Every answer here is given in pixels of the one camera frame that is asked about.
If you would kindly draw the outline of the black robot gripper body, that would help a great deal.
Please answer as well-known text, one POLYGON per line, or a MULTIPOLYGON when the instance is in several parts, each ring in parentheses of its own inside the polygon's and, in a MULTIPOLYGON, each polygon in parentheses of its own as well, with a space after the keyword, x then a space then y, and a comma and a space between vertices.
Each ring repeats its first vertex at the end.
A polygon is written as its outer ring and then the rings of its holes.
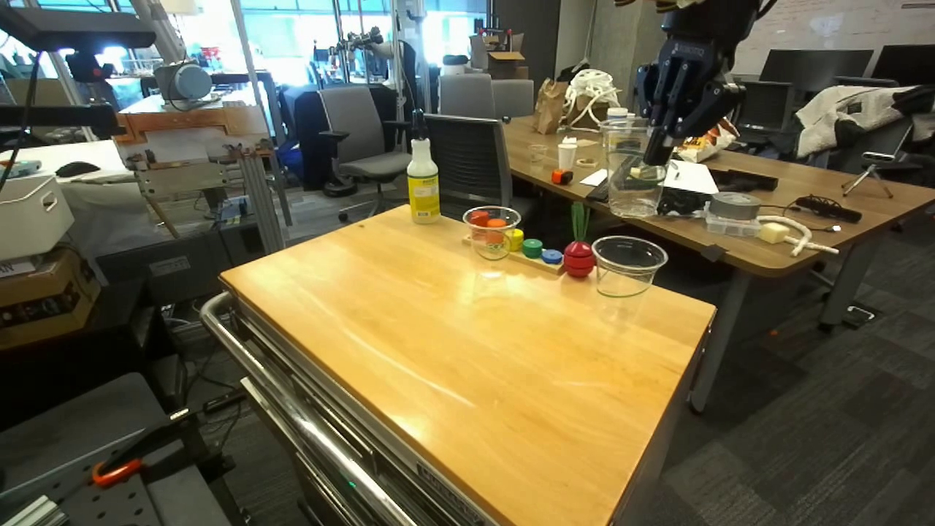
POLYGON ((683 137, 714 128, 742 92, 724 83, 716 40, 669 39, 656 65, 640 70, 640 106, 648 118, 647 165, 667 165, 683 137))

